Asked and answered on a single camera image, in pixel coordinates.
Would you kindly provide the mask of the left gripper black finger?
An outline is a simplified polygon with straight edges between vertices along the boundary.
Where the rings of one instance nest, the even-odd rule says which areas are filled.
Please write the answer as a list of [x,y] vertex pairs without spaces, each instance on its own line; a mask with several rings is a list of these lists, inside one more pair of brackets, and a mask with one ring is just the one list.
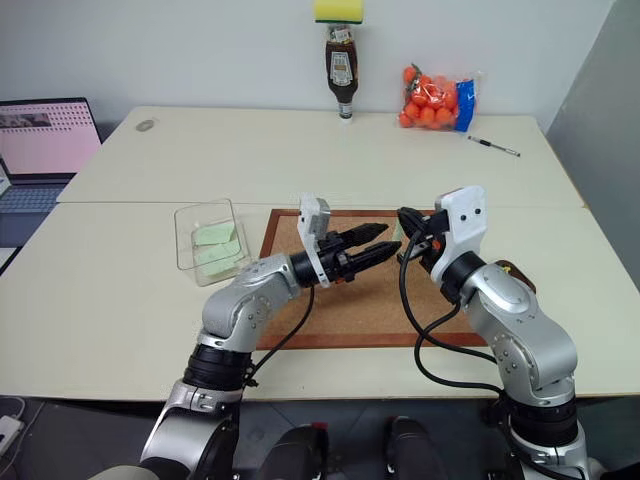
[[401,246],[401,241],[376,243],[351,257],[351,270],[359,273],[373,268],[393,257]]
[[344,232],[347,246],[361,246],[376,239],[388,229],[385,223],[364,223]]

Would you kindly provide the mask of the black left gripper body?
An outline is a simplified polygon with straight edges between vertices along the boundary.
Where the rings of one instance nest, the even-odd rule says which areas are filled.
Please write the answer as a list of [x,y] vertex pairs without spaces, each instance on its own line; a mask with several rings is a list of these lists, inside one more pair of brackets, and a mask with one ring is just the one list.
[[351,282],[356,273],[347,250],[356,245],[357,235],[352,231],[330,231],[318,241],[318,255],[327,279],[333,283]]

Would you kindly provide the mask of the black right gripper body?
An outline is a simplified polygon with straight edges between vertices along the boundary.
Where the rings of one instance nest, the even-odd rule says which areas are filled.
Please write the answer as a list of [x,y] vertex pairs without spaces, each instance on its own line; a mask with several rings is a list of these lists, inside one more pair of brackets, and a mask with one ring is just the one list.
[[446,246],[445,233],[449,231],[448,214],[445,210],[438,211],[424,219],[426,236],[419,242],[420,265],[431,271],[444,253]]

